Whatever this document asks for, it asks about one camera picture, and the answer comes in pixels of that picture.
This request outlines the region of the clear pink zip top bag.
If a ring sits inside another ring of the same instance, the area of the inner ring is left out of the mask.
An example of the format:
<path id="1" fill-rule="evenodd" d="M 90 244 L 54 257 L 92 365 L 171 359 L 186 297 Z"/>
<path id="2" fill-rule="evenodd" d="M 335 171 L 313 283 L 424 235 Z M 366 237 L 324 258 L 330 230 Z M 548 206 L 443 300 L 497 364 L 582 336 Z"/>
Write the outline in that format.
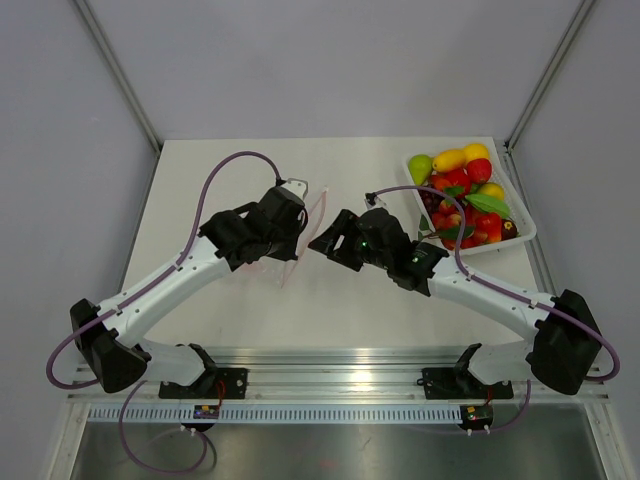
<path id="1" fill-rule="evenodd" d="M 243 278 L 277 285 L 280 289 L 283 289 L 292 279 L 296 269 L 301 265 L 311 240 L 319 232 L 326 214 L 328 193 L 329 187 L 324 185 L 314 190 L 311 194 L 310 203 L 306 206 L 306 213 L 303 216 L 306 226 L 297 241 L 296 260 L 280 261 L 266 257 L 240 267 L 237 273 Z"/>

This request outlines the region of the red strawberry with leaves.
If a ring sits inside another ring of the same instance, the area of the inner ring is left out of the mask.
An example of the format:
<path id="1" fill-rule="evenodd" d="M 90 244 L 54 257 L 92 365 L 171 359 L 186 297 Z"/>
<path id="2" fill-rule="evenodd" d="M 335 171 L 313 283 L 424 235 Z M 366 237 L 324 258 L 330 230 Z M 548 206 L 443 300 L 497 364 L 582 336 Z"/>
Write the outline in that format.
<path id="1" fill-rule="evenodd" d="M 463 201 L 471 193 L 471 185 L 472 182 L 466 171 L 459 168 L 443 176 L 440 182 L 440 190 L 456 200 Z"/>

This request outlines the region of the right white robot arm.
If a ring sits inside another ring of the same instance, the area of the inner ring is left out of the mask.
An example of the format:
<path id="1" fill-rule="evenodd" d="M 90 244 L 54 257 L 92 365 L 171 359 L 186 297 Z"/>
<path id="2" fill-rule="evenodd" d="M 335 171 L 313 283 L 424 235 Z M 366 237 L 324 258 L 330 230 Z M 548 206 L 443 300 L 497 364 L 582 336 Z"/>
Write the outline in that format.
<path id="1" fill-rule="evenodd" d="M 411 239 L 382 208 L 361 216 L 341 211 L 309 247 L 354 271 L 378 267 L 404 290 L 462 305 L 517 334 L 517 342 L 474 344 L 465 350 L 453 374 L 463 395 L 476 396 L 506 380 L 537 380 L 574 395 L 602 348 L 600 331 L 580 294 L 526 293 L 474 273 L 459 265 L 452 252 Z"/>

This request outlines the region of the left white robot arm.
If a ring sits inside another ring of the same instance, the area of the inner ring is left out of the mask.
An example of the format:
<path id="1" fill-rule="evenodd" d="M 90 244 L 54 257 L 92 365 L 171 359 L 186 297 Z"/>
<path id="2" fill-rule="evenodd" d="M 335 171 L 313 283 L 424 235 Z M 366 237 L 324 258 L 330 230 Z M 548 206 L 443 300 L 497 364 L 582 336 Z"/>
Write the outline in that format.
<path id="1" fill-rule="evenodd" d="M 287 262 L 306 226 L 308 185 L 288 179 L 257 202 L 214 214 L 197 224 L 179 256 L 128 290 L 71 309 L 75 343 L 97 382 L 117 393 L 139 381 L 167 382 L 195 398 L 208 396 L 219 380 L 218 367 L 197 344 L 171 346 L 146 333 L 206 285 L 263 257 Z"/>

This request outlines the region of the white plastic fruit basket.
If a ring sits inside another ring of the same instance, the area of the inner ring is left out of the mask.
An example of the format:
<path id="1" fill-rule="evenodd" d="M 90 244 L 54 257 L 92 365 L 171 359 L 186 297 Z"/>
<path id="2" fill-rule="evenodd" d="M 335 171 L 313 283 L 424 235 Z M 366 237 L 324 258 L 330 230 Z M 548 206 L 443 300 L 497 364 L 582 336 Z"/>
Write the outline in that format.
<path id="1" fill-rule="evenodd" d="M 493 144 L 492 141 L 488 140 L 488 139 L 473 139 L 471 141 L 469 141 L 466 145 L 471 144 L 471 143 L 482 143 L 484 144 L 489 152 L 490 152 L 490 161 L 492 163 L 492 167 L 493 167 L 493 173 L 492 176 L 490 178 L 490 180 L 488 182 L 493 182 L 496 184 L 499 184 L 502 186 L 502 188 L 505 191 L 505 200 L 504 202 L 509 206 L 510 210 L 511 210 L 511 217 L 510 218 L 506 218 L 508 220 L 512 220 L 517 228 L 518 228 L 518 236 L 514 239 L 510 239 L 510 240 L 506 240 L 506 241 L 501 241 L 498 243 L 492 243 L 492 244 L 483 244 L 483 245 L 478 245 L 474 239 L 474 233 L 466 239 L 462 240 L 461 243 L 461 253 L 463 255 L 471 255 L 471 254 L 475 254 L 475 253 L 484 253 L 484 252 L 488 252 L 490 250 L 497 250 L 500 248 L 506 248 L 506 247 L 511 247 L 511 246 L 515 246 L 517 244 L 521 244 L 525 241 L 529 241 L 531 239 L 533 239 L 536 235 L 536 227 L 535 224 L 531 218 L 531 215 L 529 214 L 529 212 L 527 211 L 526 207 L 524 206 L 522 200 L 520 199 L 520 197 L 518 196 L 518 194 L 515 191 L 515 188 L 513 187 L 513 185 L 511 184 L 510 180 L 507 177 L 506 172 L 504 171 L 504 169 L 501 167 L 500 162 L 498 160 L 498 155 L 497 155 L 497 151 L 496 151 L 496 147 Z M 434 159 L 439 153 L 446 151 L 446 150 L 450 150 L 450 149 L 461 149 L 463 150 L 463 148 L 466 146 L 463 145 L 459 140 L 453 140 L 447 144 L 445 143 L 439 143 L 437 146 L 435 147 L 430 147 L 428 148 L 425 152 L 418 152 L 418 153 L 414 153 L 411 155 L 406 156 L 405 159 L 403 159 L 402 161 L 402 166 L 404 169 L 404 173 L 407 177 L 407 180 L 410 184 L 415 185 L 411 179 L 411 176 L 409 174 L 408 168 L 407 168 L 407 164 L 409 159 L 414 156 L 414 155 L 418 155 L 418 154 L 426 154 L 429 155 L 432 159 Z M 452 213 L 458 213 L 462 216 L 462 222 L 466 223 L 466 226 L 474 226 L 475 227 L 475 221 L 476 219 L 481 216 L 484 215 L 486 213 L 479 211 L 477 209 L 475 209 L 472 205 L 470 205 L 465 199 L 463 201 L 459 201 L 456 200 L 455 198 L 452 198 L 448 195 L 446 195 L 444 192 L 442 192 L 440 190 L 440 182 L 443 179 L 443 176 L 446 173 L 438 173 L 436 171 L 432 171 L 431 176 L 429 177 L 429 179 L 421 186 L 416 185 L 418 188 L 416 190 L 414 190 L 412 192 L 412 195 L 415 197 L 415 200 L 418 204 L 418 208 L 420 211 L 420 217 L 418 220 L 418 230 L 419 230 L 419 221 L 421 219 L 422 216 L 426 217 L 427 219 L 430 219 L 434 214 L 436 213 L 441 213 L 443 215 L 449 215 Z M 440 207 L 439 207 L 439 211 L 432 214 L 431 216 L 429 216 L 422 204 L 421 198 L 418 194 L 419 190 L 426 190 L 429 191 L 429 188 L 426 188 L 427 184 L 432 184 L 436 187 L 437 189 L 437 193 L 440 194 L 444 200 L 441 202 Z M 474 194 L 477 193 L 477 189 L 483 184 L 474 184 L 472 183 L 471 185 L 471 193 L 470 194 Z M 418 238 L 420 240 L 428 240 L 431 243 L 439 246 L 439 247 L 444 247 L 446 249 L 452 250 L 454 248 L 454 243 L 455 241 L 451 241 L 451 240 L 441 240 L 438 238 L 435 239 L 429 239 L 429 238 L 420 238 L 419 237 L 419 233 L 418 233 Z"/>

